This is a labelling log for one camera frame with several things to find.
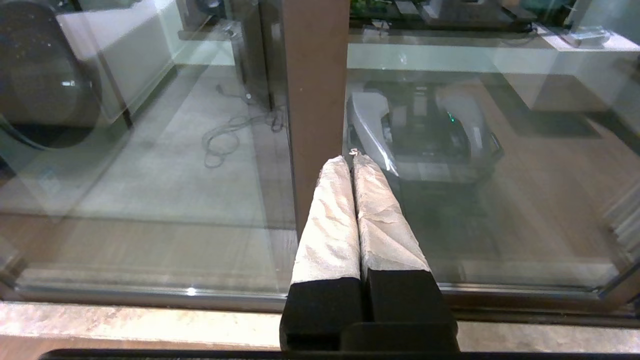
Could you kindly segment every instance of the glass panel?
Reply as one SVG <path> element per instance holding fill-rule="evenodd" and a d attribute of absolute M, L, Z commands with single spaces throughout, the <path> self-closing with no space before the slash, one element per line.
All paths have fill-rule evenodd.
<path fill-rule="evenodd" d="M 640 2 L 351 0 L 345 147 L 440 282 L 593 291 L 640 258 Z"/>
<path fill-rule="evenodd" d="M 17 289 L 287 293 L 279 1 L 52 3 L 0 0 L 0 236 L 26 264 Z"/>

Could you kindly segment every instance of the white fabric cover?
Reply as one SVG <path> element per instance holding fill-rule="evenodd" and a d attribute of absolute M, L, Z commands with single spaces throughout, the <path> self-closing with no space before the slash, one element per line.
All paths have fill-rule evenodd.
<path fill-rule="evenodd" d="M 367 268 L 430 271 L 380 167 L 367 155 L 357 154 L 353 158 L 353 179 L 362 278 Z"/>
<path fill-rule="evenodd" d="M 360 244 L 349 166 L 342 156 L 324 164 L 302 232 L 291 284 L 360 278 Z"/>

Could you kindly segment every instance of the dark round object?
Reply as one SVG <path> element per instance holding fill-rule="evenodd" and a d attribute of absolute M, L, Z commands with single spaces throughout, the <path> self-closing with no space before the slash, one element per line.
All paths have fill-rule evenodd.
<path fill-rule="evenodd" d="M 82 142 L 100 115 L 96 90 L 47 2 L 0 3 L 1 125 L 33 147 Z"/>

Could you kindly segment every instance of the tangled cord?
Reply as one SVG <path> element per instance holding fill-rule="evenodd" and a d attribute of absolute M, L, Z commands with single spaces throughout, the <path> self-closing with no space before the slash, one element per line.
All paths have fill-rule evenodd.
<path fill-rule="evenodd" d="M 248 106 L 257 106 L 250 102 L 250 97 L 247 99 L 237 95 L 227 95 L 221 91 L 220 86 L 216 87 L 218 92 L 227 97 L 237 97 L 242 99 Z M 267 112 L 255 117 L 248 116 L 236 116 L 227 121 L 226 124 L 218 126 L 212 130 L 207 131 L 202 135 L 202 148 L 205 151 L 204 167 L 205 168 L 219 168 L 225 163 L 227 156 L 233 154 L 240 147 L 240 137 L 236 134 L 237 131 L 244 129 L 245 127 L 252 126 L 254 124 L 260 124 L 263 122 L 271 128 L 272 133 L 279 133 L 284 128 L 284 107 L 278 108 L 275 111 Z M 229 137 L 231 139 L 231 145 L 228 146 L 214 146 L 215 140 L 221 140 L 223 137 Z"/>
<path fill-rule="evenodd" d="M 531 43 L 532 41 L 536 40 L 537 38 L 539 38 L 540 36 L 538 35 L 538 27 L 535 25 L 531 25 L 531 30 L 525 34 L 525 36 L 523 36 L 522 38 L 516 38 L 513 40 L 511 39 L 501 39 L 500 42 L 510 46 L 510 47 L 522 47 L 525 45 L 528 45 L 529 43 Z"/>

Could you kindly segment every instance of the black foam pad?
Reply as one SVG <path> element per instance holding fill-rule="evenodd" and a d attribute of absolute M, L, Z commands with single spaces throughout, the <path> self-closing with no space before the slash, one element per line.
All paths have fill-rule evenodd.
<path fill-rule="evenodd" d="M 291 285 L 280 320 L 282 350 L 339 350 L 340 333 L 362 322 L 359 279 L 299 282 Z"/>
<path fill-rule="evenodd" d="M 397 334 L 398 341 L 416 341 L 408 347 L 414 350 L 458 349 L 458 324 L 431 272 L 368 269 L 364 291 L 367 321 L 390 325 L 366 329 L 370 336 Z"/>
<path fill-rule="evenodd" d="M 342 332 L 340 349 L 348 352 L 459 352 L 449 324 L 357 323 Z"/>

